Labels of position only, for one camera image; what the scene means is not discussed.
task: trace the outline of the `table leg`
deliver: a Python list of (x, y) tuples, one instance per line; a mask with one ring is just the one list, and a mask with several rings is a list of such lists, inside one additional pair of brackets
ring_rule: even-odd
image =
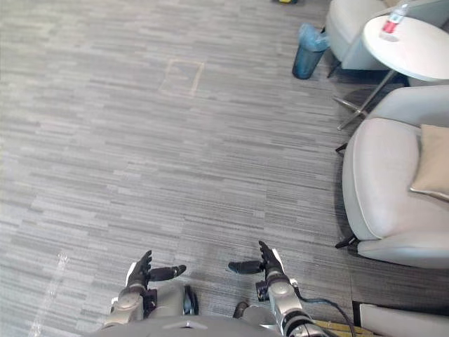
[(382, 88), (389, 82), (389, 80), (394, 77), (397, 74), (395, 70), (390, 70), (388, 74), (385, 76), (385, 78), (379, 83), (379, 85), (374, 89), (374, 91), (368, 96), (368, 98), (363, 102), (363, 104), (360, 107), (357, 107), (355, 104), (352, 104), (351, 102), (348, 102), (347, 100), (343, 100), (339, 97), (333, 97), (334, 100), (339, 102), (340, 104), (344, 105), (345, 107), (348, 107), (351, 110), (354, 110), (354, 113), (343, 123), (341, 123), (337, 129), (342, 130), (351, 123), (355, 118), (363, 114), (364, 109), (371, 103), (373, 98), (379, 93), (379, 91), (382, 90)]

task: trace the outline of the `round white table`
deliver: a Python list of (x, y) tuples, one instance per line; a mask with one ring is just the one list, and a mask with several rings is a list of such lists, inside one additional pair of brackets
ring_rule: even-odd
[(404, 18), (391, 35), (395, 41), (380, 37), (388, 16), (379, 16), (368, 21), (363, 28), (365, 47), (380, 62), (391, 70), (376, 89), (358, 107), (337, 96), (333, 99), (353, 110), (354, 113), (338, 129), (343, 129), (364, 109), (398, 72), (422, 81), (449, 79), (449, 34), (429, 23), (413, 18)]

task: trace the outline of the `white armchair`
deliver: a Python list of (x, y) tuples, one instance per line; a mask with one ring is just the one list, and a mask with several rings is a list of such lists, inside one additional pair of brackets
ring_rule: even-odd
[(362, 256), (449, 268), (449, 202), (411, 192), (420, 124), (449, 127), (449, 86), (392, 91), (348, 143), (343, 197)]
[[(365, 49), (361, 32), (369, 19), (387, 15), (398, 0), (332, 0), (326, 17), (330, 49), (342, 69), (385, 70)], [(437, 27), (449, 19), (448, 0), (414, 0), (408, 16)]]

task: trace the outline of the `blue trash can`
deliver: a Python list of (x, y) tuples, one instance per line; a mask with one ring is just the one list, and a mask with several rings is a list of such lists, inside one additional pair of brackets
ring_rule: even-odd
[(320, 33), (309, 23), (303, 23), (299, 31), (299, 46), (297, 47), (292, 74), (297, 79), (308, 79), (313, 74), (316, 65), (329, 47), (327, 34)]

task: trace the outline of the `yellow object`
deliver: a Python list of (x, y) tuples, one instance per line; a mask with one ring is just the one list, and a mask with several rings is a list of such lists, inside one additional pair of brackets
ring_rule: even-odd
[[(346, 324), (340, 324), (340, 323), (332, 323), (332, 322), (325, 322), (325, 321), (314, 321), (316, 325), (321, 326), (324, 329), (330, 330), (333, 333), (335, 333), (337, 336), (340, 337), (351, 337), (351, 329)], [(364, 328), (359, 328), (358, 326), (355, 326), (356, 334), (358, 337), (373, 337), (374, 334), (366, 330)]]

